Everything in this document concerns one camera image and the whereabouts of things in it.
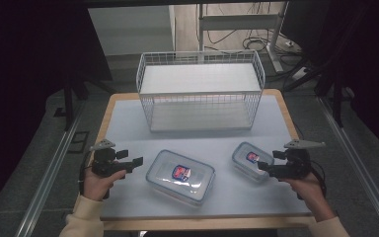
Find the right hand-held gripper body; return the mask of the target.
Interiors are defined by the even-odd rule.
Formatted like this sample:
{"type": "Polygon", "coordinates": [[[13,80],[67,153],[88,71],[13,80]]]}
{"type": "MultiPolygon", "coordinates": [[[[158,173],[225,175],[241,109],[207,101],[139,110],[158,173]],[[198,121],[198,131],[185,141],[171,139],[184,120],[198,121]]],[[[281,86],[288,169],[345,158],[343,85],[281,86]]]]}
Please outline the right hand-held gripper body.
{"type": "Polygon", "coordinates": [[[293,139],[283,145],[286,154],[284,165],[270,165],[268,173],[278,179],[302,179],[313,173],[319,181],[325,180],[325,172],[317,172],[313,166],[308,152],[309,148],[324,147],[325,142],[315,142],[293,139]]]}

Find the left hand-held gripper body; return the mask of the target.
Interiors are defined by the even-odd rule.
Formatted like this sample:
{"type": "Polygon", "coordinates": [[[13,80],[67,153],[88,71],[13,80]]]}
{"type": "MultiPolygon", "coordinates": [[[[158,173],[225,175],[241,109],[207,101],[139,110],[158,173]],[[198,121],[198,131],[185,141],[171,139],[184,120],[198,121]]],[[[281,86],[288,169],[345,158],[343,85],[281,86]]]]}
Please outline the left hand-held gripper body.
{"type": "Polygon", "coordinates": [[[106,178],[121,170],[125,170],[127,173],[132,172],[134,169],[132,161],[119,162],[119,159],[115,157],[117,151],[114,147],[113,142],[103,139],[90,148],[94,153],[92,162],[94,174],[106,178]]]}

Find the small clear food container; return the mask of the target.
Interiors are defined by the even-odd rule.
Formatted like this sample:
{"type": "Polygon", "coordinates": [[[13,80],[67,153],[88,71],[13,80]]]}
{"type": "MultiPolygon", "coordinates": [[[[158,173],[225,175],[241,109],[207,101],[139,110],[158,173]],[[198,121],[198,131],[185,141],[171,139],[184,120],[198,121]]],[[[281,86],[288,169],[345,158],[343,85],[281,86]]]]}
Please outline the small clear food container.
{"type": "Polygon", "coordinates": [[[237,169],[257,182],[268,178],[268,173],[258,168],[258,162],[274,164],[272,156],[249,142],[242,142],[237,146],[232,154],[232,161],[237,169]]]}

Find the large clear food container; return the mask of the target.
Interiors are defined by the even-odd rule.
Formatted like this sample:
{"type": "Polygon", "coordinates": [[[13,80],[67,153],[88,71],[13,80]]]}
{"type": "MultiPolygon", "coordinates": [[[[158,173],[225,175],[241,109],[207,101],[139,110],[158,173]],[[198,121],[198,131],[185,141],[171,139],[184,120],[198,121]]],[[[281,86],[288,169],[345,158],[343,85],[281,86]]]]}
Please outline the large clear food container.
{"type": "Polygon", "coordinates": [[[215,169],[182,154],[161,150],[146,173],[156,190],[192,205],[201,205],[212,187],[215,169]]]}

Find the white wire shelf rack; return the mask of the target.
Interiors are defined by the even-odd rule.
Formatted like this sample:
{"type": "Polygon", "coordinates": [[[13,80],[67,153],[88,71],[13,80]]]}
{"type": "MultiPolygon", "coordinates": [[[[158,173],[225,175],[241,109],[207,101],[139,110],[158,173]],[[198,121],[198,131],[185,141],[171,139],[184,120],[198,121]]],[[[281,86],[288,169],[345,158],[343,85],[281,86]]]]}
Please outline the white wire shelf rack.
{"type": "Polygon", "coordinates": [[[264,86],[254,50],[144,53],[136,75],[153,132],[249,129],[264,86]]]}

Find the person's left hand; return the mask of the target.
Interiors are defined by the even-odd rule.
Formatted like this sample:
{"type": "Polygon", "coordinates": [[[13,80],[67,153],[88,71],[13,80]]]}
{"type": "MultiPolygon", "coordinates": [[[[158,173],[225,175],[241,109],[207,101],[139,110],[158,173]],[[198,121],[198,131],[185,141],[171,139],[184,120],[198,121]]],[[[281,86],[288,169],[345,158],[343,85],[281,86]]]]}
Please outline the person's left hand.
{"type": "Polygon", "coordinates": [[[94,201],[102,201],[106,192],[116,181],[123,179],[125,175],[126,171],[121,170],[109,177],[102,178],[94,174],[91,170],[87,170],[84,176],[83,196],[94,201]]]}

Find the person's right hand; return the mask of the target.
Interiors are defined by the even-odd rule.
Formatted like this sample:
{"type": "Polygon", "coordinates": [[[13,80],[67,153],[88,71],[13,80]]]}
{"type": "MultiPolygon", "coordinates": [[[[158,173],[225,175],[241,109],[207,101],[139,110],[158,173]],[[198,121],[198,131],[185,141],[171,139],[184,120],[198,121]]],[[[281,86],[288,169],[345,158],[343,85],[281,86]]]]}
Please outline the person's right hand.
{"type": "Polygon", "coordinates": [[[300,195],[306,203],[320,202],[324,199],[323,191],[316,176],[312,173],[302,179],[282,179],[291,189],[300,195]]]}

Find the black floor plate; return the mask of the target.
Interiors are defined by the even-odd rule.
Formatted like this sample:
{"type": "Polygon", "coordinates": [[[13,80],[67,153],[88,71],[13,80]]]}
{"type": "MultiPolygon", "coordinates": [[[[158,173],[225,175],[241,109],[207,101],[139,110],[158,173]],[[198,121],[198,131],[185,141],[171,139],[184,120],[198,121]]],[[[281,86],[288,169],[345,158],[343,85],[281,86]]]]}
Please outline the black floor plate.
{"type": "Polygon", "coordinates": [[[85,150],[89,137],[89,131],[76,131],[68,146],[68,153],[80,154],[85,150]]]}

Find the pale blue table mat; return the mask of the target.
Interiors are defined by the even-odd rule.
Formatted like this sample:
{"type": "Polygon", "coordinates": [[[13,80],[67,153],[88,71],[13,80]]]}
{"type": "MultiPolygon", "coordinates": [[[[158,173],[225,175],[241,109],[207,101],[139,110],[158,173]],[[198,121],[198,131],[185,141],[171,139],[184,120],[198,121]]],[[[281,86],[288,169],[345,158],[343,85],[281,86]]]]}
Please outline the pale blue table mat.
{"type": "Polygon", "coordinates": [[[291,140],[276,97],[263,96],[254,125],[249,130],[202,132],[151,132],[138,100],[115,100],[106,110],[103,138],[126,149],[129,156],[143,157],[142,166],[111,188],[105,201],[104,219],[162,217],[224,217],[308,215],[310,210],[289,185],[274,178],[257,182],[232,162],[237,146],[246,141],[270,153],[291,140]],[[188,204],[153,188],[146,173],[158,153],[174,151],[215,169],[212,187],[202,204],[188,204]]]}

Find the black metal stand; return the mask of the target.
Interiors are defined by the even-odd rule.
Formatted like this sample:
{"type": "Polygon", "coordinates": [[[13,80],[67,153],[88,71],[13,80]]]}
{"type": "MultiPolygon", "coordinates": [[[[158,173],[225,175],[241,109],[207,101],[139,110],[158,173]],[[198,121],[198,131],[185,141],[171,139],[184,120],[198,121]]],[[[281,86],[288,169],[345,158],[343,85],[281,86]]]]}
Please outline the black metal stand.
{"type": "Polygon", "coordinates": [[[79,72],[77,75],[67,74],[63,79],[64,108],[58,108],[54,114],[56,117],[65,117],[65,131],[73,126],[75,119],[73,94],[75,94],[80,101],[87,100],[89,97],[89,91],[85,85],[86,82],[97,86],[110,95],[117,93],[116,89],[82,72],[79,72]]]}
{"type": "Polygon", "coordinates": [[[300,79],[282,86],[283,92],[289,92],[299,87],[300,85],[305,84],[306,82],[311,81],[312,79],[320,76],[315,88],[314,93],[319,98],[326,97],[330,90],[333,91],[331,96],[332,100],[332,116],[338,126],[343,127],[341,121],[341,103],[345,101],[345,97],[342,93],[342,71],[341,65],[336,59],[329,59],[324,64],[315,67],[308,73],[306,73],[300,79]]]}

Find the white power strip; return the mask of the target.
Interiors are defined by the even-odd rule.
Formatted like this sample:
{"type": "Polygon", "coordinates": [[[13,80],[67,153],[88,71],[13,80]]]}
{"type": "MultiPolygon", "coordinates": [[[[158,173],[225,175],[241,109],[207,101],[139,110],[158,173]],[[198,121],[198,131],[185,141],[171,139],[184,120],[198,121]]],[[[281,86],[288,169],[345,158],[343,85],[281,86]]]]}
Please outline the white power strip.
{"type": "Polygon", "coordinates": [[[303,76],[305,76],[308,73],[308,69],[306,67],[301,67],[297,72],[295,72],[291,78],[296,81],[298,79],[301,79],[303,76]]]}

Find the white cabinet panel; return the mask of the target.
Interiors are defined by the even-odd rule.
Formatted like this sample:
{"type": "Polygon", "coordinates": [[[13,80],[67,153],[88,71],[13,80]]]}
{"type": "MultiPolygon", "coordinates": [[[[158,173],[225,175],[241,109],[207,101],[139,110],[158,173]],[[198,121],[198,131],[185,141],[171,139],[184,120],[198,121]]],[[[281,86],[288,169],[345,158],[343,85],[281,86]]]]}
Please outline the white cabinet panel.
{"type": "Polygon", "coordinates": [[[88,12],[105,55],[175,49],[173,6],[93,8],[88,12]]]}

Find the dark curtain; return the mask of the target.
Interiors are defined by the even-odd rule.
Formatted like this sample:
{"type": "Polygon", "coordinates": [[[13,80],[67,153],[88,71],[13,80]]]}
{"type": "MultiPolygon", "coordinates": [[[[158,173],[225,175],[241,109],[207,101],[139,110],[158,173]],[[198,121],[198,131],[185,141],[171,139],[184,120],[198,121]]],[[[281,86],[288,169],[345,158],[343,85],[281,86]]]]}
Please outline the dark curtain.
{"type": "Polygon", "coordinates": [[[84,0],[0,0],[0,191],[29,146],[46,99],[112,75],[84,0]]]}
{"type": "Polygon", "coordinates": [[[379,138],[379,0],[291,0],[281,32],[315,66],[336,64],[322,82],[330,86],[337,76],[379,138]]]}

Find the aluminium floor rail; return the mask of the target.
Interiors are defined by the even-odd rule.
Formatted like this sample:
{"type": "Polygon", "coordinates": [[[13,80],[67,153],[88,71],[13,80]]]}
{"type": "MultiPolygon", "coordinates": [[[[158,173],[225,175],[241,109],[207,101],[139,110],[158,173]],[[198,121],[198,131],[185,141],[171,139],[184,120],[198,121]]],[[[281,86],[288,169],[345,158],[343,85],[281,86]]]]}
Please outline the aluminium floor rail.
{"type": "Polygon", "coordinates": [[[57,149],[38,184],[38,188],[28,206],[25,215],[20,222],[14,237],[31,237],[38,223],[39,216],[46,203],[48,195],[57,177],[59,169],[64,161],[70,143],[80,122],[86,103],[80,102],[74,110],[74,119],[70,127],[63,133],[57,149]]]}
{"type": "Polygon", "coordinates": [[[361,157],[358,155],[357,150],[350,141],[346,131],[343,127],[339,126],[339,124],[333,118],[333,110],[329,102],[325,98],[320,97],[317,98],[317,101],[320,104],[322,111],[337,140],[339,141],[347,160],[351,164],[352,169],[354,170],[359,182],[364,187],[367,196],[369,197],[379,216],[379,188],[370,176],[370,173],[361,160],[361,157]]]}

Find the white metal desk frame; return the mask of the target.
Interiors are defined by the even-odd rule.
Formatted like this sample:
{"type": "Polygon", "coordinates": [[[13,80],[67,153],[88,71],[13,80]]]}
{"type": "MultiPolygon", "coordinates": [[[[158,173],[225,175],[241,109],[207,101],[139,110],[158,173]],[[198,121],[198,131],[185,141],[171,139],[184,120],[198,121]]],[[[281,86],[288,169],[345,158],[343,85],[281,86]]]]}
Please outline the white metal desk frame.
{"type": "Polygon", "coordinates": [[[282,27],[288,2],[284,1],[275,14],[247,15],[206,15],[207,7],[198,5],[197,33],[198,49],[204,50],[204,33],[206,31],[238,31],[238,30],[272,30],[272,37],[265,44],[265,50],[276,73],[283,71],[276,55],[276,42],[282,27]]]}

